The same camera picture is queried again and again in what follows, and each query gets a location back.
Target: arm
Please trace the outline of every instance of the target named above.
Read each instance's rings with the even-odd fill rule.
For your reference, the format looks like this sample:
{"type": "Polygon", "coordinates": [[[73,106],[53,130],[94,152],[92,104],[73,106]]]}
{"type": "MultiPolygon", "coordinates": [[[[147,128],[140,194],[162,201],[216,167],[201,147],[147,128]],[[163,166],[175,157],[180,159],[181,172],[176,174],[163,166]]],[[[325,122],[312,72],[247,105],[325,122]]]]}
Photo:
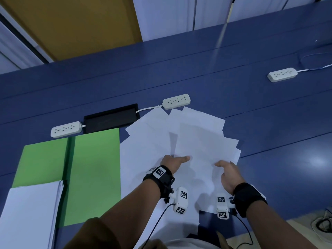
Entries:
{"type": "MultiPolygon", "coordinates": [[[[160,164],[174,174],[189,159],[189,156],[173,158],[166,155],[160,164]]],[[[159,199],[159,187],[147,179],[101,216],[102,222],[114,233],[121,249],[135,246],[159,199]]]]}
{"type": "MultiPolygon", "coordinates": [[[[215,165],[224,168],[222,185],[228,193],[233,195],[235,187],[240,183],[245,183],[238,167],[225,161],[219,161],[215,165]]],[[[248,207],[246,216],[263,249],[316,248],[263,201],[253,202],[248,207]]]]}

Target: brown sleeve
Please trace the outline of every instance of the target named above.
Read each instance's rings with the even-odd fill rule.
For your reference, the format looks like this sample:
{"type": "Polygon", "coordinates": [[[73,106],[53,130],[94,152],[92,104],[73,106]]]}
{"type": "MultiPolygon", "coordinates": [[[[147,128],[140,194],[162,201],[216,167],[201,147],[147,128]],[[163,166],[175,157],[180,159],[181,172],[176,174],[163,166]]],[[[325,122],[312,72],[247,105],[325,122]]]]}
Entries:
{"type": "Polygon", "coordinates": [[[99,219],[90,218],[63,249],[121,249],[113,232],[99,219]]]}

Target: person's left arm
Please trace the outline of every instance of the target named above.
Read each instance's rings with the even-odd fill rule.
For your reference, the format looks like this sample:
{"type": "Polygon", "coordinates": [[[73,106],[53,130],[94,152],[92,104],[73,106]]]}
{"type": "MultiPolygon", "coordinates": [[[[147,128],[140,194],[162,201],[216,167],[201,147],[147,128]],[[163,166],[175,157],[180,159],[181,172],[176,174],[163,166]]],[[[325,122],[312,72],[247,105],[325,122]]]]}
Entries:
{"type": "MultiPolygon", "coordinates": [[[[180,165],[187,162],[189,159],[189,156],[173,158],[170,155],[166,155],[160,164],[168,167],[172,174],[174,174],[179,169],[180,165]]],[[[153,180],[146,179],[129,195],[120,200],[100,217],[101,222],[105,224],[105,226],[110,229],[111,234],[115,236],[121,249],[131,249],[135,246],[159,199],[160,189],[158,185],[153,180]]]]}

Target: clothing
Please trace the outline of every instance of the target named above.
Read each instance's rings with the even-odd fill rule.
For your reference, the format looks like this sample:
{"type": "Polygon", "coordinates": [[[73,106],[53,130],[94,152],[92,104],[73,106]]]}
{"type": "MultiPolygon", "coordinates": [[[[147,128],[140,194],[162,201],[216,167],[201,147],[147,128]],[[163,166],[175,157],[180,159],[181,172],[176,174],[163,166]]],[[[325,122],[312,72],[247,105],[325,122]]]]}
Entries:
{"type": "MultiPolygon", "coordinates": [[[[222,249],[229,249],[226,239],[218,233],[222,249]]],[[[113,232],[99,219],[88,219],[73,239],[63,249],[121,249],[113,232]]],[[[150,240],[144,249],[220,249],[208,242],[184,238],[163,243],[159,239],[150,240]]]]}

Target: person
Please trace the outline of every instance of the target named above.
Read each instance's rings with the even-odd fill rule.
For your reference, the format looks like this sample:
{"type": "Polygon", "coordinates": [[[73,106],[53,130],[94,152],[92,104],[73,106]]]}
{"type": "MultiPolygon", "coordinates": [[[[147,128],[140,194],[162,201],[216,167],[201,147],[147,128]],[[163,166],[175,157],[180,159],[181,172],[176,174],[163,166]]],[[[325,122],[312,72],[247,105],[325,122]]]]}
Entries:
{"type": "MultiPolygon", "coordinates": [[[[181,164],[189,159],[189,156],[173,158],[166,155],[162,159],[161,165],[164,165],[174,175],[181,164]]],[[[218,161],[215,166],[224,168],[221,182],[225,190],[232,195],[234,191],[238,191],[235,193],[235,201],[238,198],[237,194],[241,192],[239,187],[245,188],[247,192],[251,190],[235,164],[218,161]]],[[[100,218],[87,220],[64,249],[132,249],[143,233],[155,206],[160,200],[160,196],[161,190],[158,184],[151,179],[144,180],[100,218]]],[[[292,226],[281,219],[262,198],[258,197],[251,201],[252,203],[245,207],[242,212],[244,211],[243,215],[246,215],[261,248],[316,248],[292,226]]],[[[222,244],[220,247],[222,249],[230,248],[226,240],[220,235],[218,234],[222,244]]],[[[152,240],[140,248],[143,246],[144,249],[219,248],[208,242],[193,238],[178,239],[165,243],[160,240],[152,240]]]]}

